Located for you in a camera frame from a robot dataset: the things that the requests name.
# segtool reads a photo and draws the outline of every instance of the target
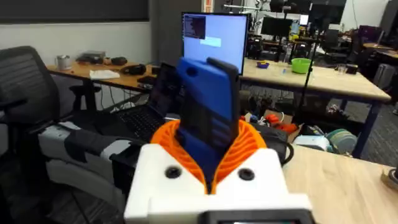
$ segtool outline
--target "white wall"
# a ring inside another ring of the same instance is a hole
[[[353,1],[354,8],[356,13],[356,20],[358,22],[358,26],[360,25],[368,25],[368,26],[379,26],[381,18],[384,14],[384,10],[386,9],[386,4],[389,0],[347,0],[346,6],[344,9],[343,17],[341,18],[341,24],[345,25],[344,30],[350,30],[352,28],[356,28],[356,23],[354,19],[354,11],[353,11]],[[254,0],[247,0],[247,6],[255,7]],[[263,9],[269,9],[269,4],[266,3]],[[263,12],[263,14],[270,15],[272,17],[283,18],[283,13],[274,13],[274,12]],[[299,19],[299,15],[296,14],[288,14],[288,19]],[[341,29],[340,25],[331,25],[333,29]]]
[[[152,60],[150,22],[111,24],[32,24],[0,25],[0,49],[30,45],[46,64],[54,64],[56,55],[67,54],[75,58],[86,50],[104,50],[109,57],[124,56],[129,61],[149,63]],[[68,86],[81,81],[57,77],[61,89],[61,105],[70,108],[73,94]],[[122,90],[113,88],[114,100],[124,99]],[[97,94],[97,107],[102,109],[101,95]],[[104,107],[113,104],[109,88],[103,88]],[[0,155],[6,149],[6,129],[0,126]]]

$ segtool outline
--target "laptop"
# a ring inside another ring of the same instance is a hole
[[[152,135],[165,123],[181,86],[175,67],[162,63],[147,103],[116,113],[130,131],[130,138],[150,142]]]

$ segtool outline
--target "orange object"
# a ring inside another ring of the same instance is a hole
[[[292,134],[293,132],[297,131],[299,127],[295,124],[280,124],[275,127],[276,129],[285,131],[287,134]]]
[[[274,114],[267,115],[266,120],[268,120],[270,124],[279,123],[279,118]]]
[[[204,191],[207,194],[208,192],[203,171],[174,138],[179,125],[179,120],[165,123],[155,132],[150,143],[160,144],[172,157],[174,157],[203,184]],[[248,157],[253,155],[257,149],[264,147],[267,147],[266,143],[256,129],[245,121],[239,121],[239,135],[229,147],[224,158],[218,165],[211,184],[210,193],[215,194],[218,183],[239,167]]]

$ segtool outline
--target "green bowl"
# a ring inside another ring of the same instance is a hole
[[[311,60],[307,58],[295,58],[292,60],[292,71],[299,74],[307,74]]]

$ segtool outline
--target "paper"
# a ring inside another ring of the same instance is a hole
[[[92,80],[102,80],[102,79],[110,79],[110,78],[120,78],[119,73],[112,72],[110,70],[90,70],[90,78]]]

